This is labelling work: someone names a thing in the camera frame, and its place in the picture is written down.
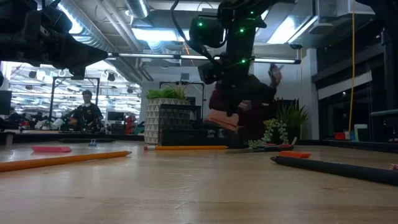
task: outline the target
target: orange stick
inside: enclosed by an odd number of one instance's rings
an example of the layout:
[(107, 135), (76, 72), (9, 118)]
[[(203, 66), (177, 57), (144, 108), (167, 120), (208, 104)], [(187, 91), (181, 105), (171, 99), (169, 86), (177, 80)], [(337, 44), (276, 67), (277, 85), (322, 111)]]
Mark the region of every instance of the orange stick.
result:
[(145, 146), (144, 150), (220, 150), (227, 146)]
[(60, 164), (68, 164), (71, 162), (90, 161), (95, 159), (110, 159), (115, 157), (122, 157), (130, 154), (129, 151), (121, 152), (106, 152), (96, 154), (85, 154), (77, 156), (63, 156), (45, 159), (31, 159), (25, 161), (12, 161), (12, 162), (0, 162), (0, 172), (31, 169), (37, 167), (54, 166)]

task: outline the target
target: wooden table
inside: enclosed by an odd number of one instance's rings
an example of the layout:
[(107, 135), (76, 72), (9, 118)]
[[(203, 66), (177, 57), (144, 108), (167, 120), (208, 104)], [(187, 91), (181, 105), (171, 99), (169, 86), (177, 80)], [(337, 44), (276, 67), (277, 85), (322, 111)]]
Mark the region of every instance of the wooden table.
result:
[[(72, 154), (130, 150), (128, 157), (0, 174), (2, 224), (396, 223), (398, 188), (294, 169), (275, 153), (150, 151), (141, 142)], [(0, 150), (0, 161), (50, 157), (28, 144)], [(312, 159), (388, 169), (397, 154), (302, 146)]]

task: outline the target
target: metal frame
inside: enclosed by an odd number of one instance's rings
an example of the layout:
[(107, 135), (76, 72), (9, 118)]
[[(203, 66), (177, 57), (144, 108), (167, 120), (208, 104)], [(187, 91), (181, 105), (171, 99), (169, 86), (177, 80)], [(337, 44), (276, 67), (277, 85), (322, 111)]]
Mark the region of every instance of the metal frame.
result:
[[(162, 88), (163, 84), (177, 84), (178, 85), (178, 82), (160, 82), (159, 83), (159, 89)], [(201, 101), (201, 119), (203, 119), (203, 116), (204, 116), (203, 107), (205, 106), (205, 101), (206, 101), (206, 99), (205, 99), (205, 84), (203, 84), (203, 83), (189, 83), (188, 85), (200, 85), (201, 86), (201, 99), (202, 99), (202, 101)]]
[[(62, 79), (62, 81), (58, 84), (55, 84), (57, 79)], [(50, 114), (49, 114), (49, 121), (52, 118), (52, 107), (54, 103), (54, 93), (55, 88), (62, 84), (62, 82), (66, 79), (73, 79), (73, 77), (53, 77), (52, 78), (52, 89), (51, 89), (51, 100), (50, 100)], [(97, 80), (97, 91), (96, 91), (96, 98), (95, 98), (95, 105), (98, 104), (98, 94), (100, 93), (100, 78), (84, 78), (86, 80)]]

